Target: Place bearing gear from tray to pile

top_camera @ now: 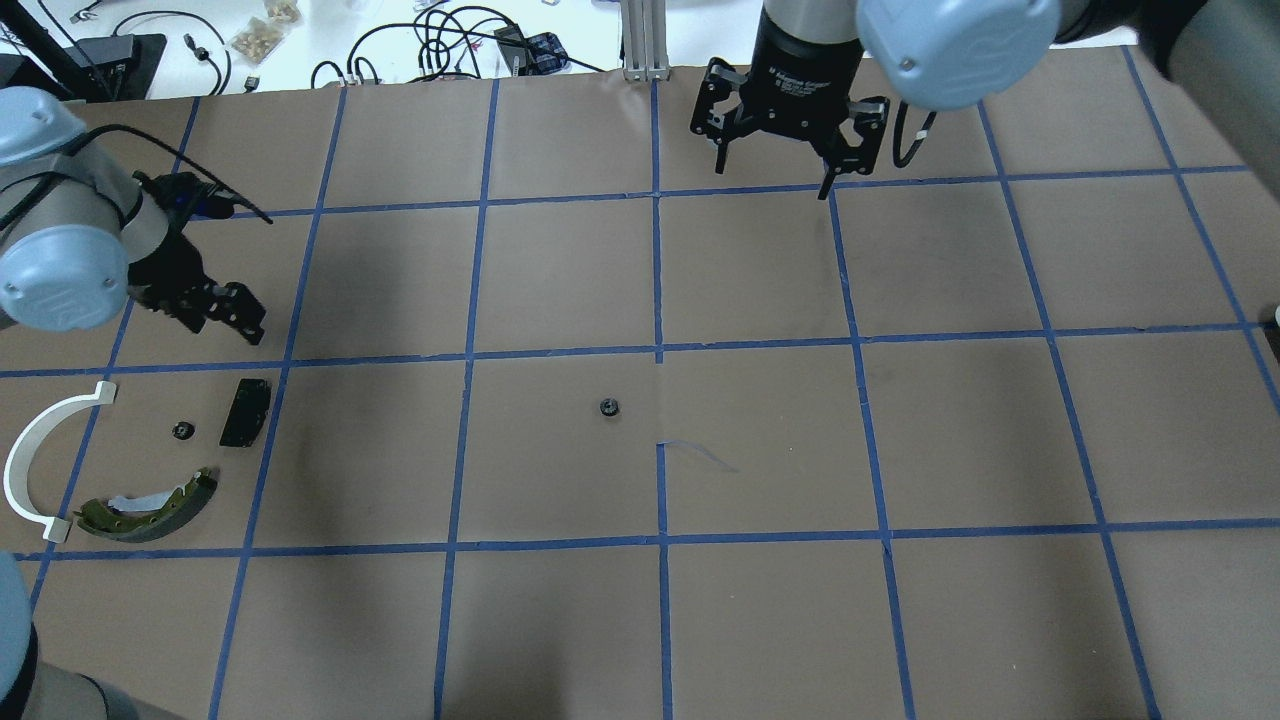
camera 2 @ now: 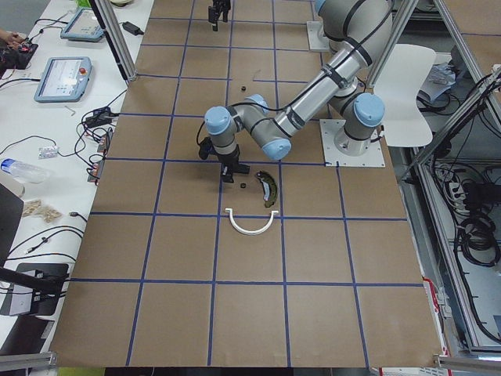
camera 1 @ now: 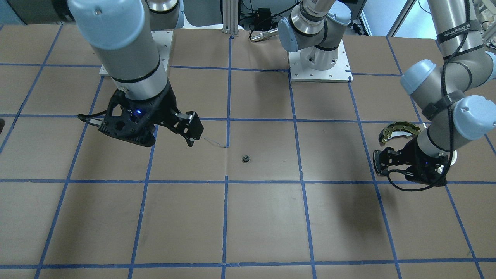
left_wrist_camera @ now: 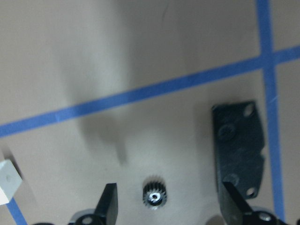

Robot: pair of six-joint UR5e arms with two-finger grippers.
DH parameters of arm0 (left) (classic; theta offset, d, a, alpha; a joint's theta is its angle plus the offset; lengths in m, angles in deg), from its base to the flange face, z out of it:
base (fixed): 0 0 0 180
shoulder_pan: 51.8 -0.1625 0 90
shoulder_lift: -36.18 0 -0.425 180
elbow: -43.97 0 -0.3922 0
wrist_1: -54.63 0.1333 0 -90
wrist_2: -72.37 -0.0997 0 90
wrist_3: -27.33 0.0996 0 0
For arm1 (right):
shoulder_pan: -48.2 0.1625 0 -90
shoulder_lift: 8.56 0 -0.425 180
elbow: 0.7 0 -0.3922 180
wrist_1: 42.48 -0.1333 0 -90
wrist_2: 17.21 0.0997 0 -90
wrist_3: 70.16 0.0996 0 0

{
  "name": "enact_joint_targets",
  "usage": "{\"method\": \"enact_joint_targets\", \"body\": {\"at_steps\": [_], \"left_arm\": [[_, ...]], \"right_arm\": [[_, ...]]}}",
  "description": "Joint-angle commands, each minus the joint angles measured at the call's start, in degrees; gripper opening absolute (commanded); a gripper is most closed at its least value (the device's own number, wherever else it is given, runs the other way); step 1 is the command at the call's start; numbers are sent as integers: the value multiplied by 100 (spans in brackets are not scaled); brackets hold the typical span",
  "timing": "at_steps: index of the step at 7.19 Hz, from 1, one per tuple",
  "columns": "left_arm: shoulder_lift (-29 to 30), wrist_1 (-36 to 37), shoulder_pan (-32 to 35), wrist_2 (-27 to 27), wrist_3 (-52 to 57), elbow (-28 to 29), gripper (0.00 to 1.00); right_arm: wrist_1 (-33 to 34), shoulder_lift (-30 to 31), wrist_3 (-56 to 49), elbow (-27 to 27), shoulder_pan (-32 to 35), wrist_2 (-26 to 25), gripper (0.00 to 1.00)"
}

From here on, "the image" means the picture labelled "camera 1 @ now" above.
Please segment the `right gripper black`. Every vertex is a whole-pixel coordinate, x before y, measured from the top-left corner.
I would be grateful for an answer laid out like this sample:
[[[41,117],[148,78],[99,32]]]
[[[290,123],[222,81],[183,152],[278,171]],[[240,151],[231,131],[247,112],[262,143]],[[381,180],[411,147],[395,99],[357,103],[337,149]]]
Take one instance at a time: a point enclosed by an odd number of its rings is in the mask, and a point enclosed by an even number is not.
[[[177,109],[176,97],[169,83],[162,92],[147,100],[131,100],[122,90],[116,90],[98,130],[112,138],[149,148],[155,144],[156,125],[184,137],[190,148],[204,131],[195,111],[183,114]]]

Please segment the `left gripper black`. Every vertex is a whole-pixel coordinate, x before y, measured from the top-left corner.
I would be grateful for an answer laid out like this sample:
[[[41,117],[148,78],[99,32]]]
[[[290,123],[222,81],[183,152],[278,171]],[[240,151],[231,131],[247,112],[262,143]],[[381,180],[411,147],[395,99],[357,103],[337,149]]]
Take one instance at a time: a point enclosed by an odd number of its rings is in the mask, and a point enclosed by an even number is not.
[[[377,174],[386,176],[391,185],[397,187],[389,175],[398,172],[405,175],[405,179],[428,185],[429,187],[444,187],[447,184],[445,175],[439,173],[440,166],[447,166],[449,157],[444,153],[435,157],[425,154],[419,147],[417,139],[413,138],[399,151],[385,148],[373,153],[374,169]]]

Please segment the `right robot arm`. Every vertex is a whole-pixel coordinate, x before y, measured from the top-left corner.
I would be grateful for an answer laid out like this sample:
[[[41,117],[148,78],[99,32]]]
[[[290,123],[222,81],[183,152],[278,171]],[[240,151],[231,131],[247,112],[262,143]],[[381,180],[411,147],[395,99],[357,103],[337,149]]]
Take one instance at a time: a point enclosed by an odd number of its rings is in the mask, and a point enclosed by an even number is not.
[[[204,127],[195,111],[182,113],[150,29],[144,0],[69,0],[83,38],[92,46],[116,91],[107,109],[78,118],[99,132],[136,145],[155,144],[160,125],[193,146]]]

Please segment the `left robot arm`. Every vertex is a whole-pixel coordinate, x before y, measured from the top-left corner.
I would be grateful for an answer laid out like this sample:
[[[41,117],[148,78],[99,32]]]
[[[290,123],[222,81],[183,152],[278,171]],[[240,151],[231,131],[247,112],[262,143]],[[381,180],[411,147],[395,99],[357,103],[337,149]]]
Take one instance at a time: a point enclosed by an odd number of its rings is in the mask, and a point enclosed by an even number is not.
[[[403,149],[374,152],[374,170],[390,177],[392,166],[412,182],[445,186],[455,150],[495,127],[495,104],[466,91],[495,77],[495,55],[484,50],[480,23],[471,0],[429,0],[443,65],[424,59],[401,77],[400,83],[431,124]],[[280,43],[287,52],[301,51],[316,70],[332,66],[351,21],[350,9],[335,0],[303,0],[278,23]]]

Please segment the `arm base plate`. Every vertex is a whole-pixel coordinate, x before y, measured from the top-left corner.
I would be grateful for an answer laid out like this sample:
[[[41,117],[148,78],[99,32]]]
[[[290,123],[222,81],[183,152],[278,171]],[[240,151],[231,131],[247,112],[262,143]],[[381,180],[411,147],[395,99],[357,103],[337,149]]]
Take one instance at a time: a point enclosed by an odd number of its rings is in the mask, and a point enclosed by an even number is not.
[[[161,61],[166,71],[170,65],[170,55],[172,51],[173,31],[151,31],[155,46],[160,54]]]
[[[312,46],[289,52],[288,62],[292,81],[347,83],[354,80],[343,41],[332,51]]]

